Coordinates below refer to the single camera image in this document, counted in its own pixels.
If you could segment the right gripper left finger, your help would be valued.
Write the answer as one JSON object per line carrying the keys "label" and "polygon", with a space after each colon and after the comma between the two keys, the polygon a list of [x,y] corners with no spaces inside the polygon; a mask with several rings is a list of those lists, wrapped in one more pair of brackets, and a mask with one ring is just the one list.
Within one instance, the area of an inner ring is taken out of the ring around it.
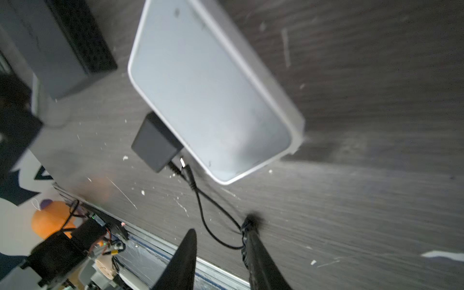
{"label": "right gripper left finger", "polygon": [[192,228],[185,235],[152,290],[192,290],[197,258],[197,235]]}

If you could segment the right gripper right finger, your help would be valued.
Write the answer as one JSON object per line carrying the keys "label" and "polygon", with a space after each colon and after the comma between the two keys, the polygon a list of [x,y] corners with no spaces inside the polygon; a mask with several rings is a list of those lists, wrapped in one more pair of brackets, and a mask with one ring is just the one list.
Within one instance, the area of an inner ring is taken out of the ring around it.
{"label": "right gripper right finger", "polygon": [[291,290],[259,236],[262,218],[249,213],[240,230],[242,233],[242,261],[249,271],[251,290]]}

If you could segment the black network switch box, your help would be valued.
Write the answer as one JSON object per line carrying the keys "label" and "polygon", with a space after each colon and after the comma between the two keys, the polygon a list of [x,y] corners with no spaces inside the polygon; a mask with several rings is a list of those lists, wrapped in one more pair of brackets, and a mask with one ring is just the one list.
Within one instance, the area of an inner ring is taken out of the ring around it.
{"label": "black network switch box", "polygon": [[53,99],[118,68],[85,1],[1,1],[1,27]]}

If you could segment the black power adapter centre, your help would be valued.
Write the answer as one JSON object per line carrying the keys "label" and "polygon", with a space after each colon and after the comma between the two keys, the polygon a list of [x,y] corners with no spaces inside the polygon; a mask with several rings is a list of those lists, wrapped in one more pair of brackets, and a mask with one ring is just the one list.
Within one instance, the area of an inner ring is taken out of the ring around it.
{"label": "black power adapter centre", "polygon": [[[235,220],[227,210],[203,192],[197,186],[193,170],[190,165],[185,163],[182,158],[180,159],[181,167],[178,167],[173,162],[174,157],[182,151],[184,146],[161,121],[156,113],[151,112],[145,117],[131,148],[156,173],[161,172],[167,167],[188,184],[196,196],[203,226],[216,242],[231,250],[245,251],[247,234],[249,231],[257,230],[259,228],[261,225],[261,218],[258,215],[250,213],[245,218],[244,223],[239,225],[238,221]],[[241,246],[227,244],[223,240],[220,240],[220,238],[211,231],[205,220],[201,198],[208,200],[208,202],[214,205],[234,223],[235,227],[239,229],[240,234],[242,235]]]}

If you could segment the orange plush toy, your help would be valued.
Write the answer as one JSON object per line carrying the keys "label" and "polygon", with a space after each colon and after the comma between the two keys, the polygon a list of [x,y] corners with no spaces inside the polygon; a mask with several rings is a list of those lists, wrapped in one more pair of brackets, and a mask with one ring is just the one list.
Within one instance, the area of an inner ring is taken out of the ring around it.
{"label": "orange plush toy", "polygon": [[44,199],[39,203],[39,210],[36,210],[31,220],[32,231],[42,239],[47,239],[61,228],[75,228],[76,217],[70,217],[71,208],[64,201],[53,201]]}

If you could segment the white square router box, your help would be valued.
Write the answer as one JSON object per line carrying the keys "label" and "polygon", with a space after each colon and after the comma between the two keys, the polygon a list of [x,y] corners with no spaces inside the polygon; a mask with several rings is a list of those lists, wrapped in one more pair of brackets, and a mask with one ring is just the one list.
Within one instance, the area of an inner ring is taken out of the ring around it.
{"label": "white square router box", "polygon": [[303,143],[302,113],[217,1],[146,1],[128,76],[218,184]]}

